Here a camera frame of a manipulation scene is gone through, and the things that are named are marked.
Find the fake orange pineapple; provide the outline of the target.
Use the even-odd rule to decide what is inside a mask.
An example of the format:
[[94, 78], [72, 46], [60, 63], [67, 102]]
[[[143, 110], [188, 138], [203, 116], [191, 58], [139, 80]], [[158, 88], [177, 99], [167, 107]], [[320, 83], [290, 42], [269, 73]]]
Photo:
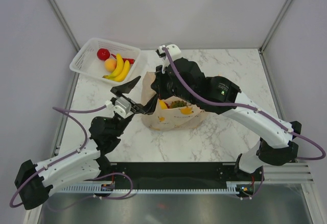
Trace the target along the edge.
[[174, 109], [174, 108], [180, 108], [180, 107], [186, 107], [187, 103], [184, 101], [173, 101], [170, 103], [169, 108]]

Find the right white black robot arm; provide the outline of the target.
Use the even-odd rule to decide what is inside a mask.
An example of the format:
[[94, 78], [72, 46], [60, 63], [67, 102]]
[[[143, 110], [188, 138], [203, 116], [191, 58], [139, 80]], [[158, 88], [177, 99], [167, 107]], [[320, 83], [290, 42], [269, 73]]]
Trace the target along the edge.
[[246, 180], [264, 165], [281, 166], [297, 158], [298, 145], [291, 133], [301, 130], [299, 122], [285, 122], [267, 114], [235, 83], [222, 76], [205, 76], [194, 61], [180, 58], [174, 64], [189, 89], [179, 81], [171, 65], [159, 65], [151, 88], [160, 99], [178, 97], [205, 112], [235, 120], [259, 135], [258, 143], [238, 156], [233, 168], [237, 179]]

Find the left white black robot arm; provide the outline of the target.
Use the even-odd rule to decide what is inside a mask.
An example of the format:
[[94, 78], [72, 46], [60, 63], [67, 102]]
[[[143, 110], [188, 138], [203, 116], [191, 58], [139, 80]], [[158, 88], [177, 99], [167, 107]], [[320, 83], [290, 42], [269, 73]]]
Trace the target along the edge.
[[10, 207], [23, 206], [32, 210], [44, 204], [57, 191], [85, 180], [107, 180], [112, 168], [106, 155], [120, 143], [120, 136], [134, 115], [152, 114], [158, 95], [153, 94], [146, 104], [135, 103], [126, 95], [140, 80], [114, 86], [114, 95], [105, 104], [93, 110], [80, 110], [80, 114], [94, 113], [104, 109], [113, 111], [113, 117], [97, 116], [91, 121], [89, 130], [81, 127], [84, 141], [61, 156], [55, 156], [38, 163], [27, 160], [21, 164], [14, 184], [17, 191], [10, 200]]

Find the fake yellow lemon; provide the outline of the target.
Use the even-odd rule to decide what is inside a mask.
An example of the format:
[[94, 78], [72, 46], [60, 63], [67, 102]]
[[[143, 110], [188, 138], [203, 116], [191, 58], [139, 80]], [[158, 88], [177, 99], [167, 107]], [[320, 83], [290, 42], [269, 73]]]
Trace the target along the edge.
[[164, 101], [162, 101], [162, 100], [159, 100], [159, 104], [160, 104], [160, 107], [162, 109], [167, 109], [168, 108], [167, 104]]

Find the peach banana-print plastic bag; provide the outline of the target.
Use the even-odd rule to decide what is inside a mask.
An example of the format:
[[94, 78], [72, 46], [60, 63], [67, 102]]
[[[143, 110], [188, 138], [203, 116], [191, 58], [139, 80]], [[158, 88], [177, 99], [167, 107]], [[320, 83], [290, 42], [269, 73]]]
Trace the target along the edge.
[[[159, 100], [164, 101], [168, 108], [162, 109]], [[142, 115], [142, 123], [151, 130], [169, 131], [179, 129], [195, 129], [207, 118], [208, 113], [196, 105], [189, 102], [186, 107], [170, 109], [169, 105], [173, 101], [184, 101], [178, 97], [172, 96], [168, 99], [159, 99], [153, 114]]]

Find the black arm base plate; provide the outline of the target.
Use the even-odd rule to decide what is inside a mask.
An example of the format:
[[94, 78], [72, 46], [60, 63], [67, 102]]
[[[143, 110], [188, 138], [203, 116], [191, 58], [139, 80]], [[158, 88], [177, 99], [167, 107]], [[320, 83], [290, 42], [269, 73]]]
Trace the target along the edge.
[[112, 162], [100, 176], [118, 172], [129, 176], [136, 189], [212, 189], [262, 179], [261, 168], [241, 173], [234, 162]]

